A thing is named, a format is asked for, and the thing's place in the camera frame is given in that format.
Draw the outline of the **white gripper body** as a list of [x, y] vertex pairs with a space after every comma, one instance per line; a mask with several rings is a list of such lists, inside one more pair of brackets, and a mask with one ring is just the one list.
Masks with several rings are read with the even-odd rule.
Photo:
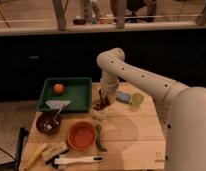
[[99, 96], [103, 104], [113, 104], [116, 101], [116, 93], [108, 93], [103, 89], [99, 90]]

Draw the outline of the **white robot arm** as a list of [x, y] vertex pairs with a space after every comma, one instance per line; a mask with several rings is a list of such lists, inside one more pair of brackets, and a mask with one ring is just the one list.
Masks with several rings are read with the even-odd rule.
[[99, 53], [96, 63], [106, 96], [114, 94], [124, 80], [167, 111], [164, 171], [206, 171], [206, 87], [188, 86], [130, 65], [120, 48]]

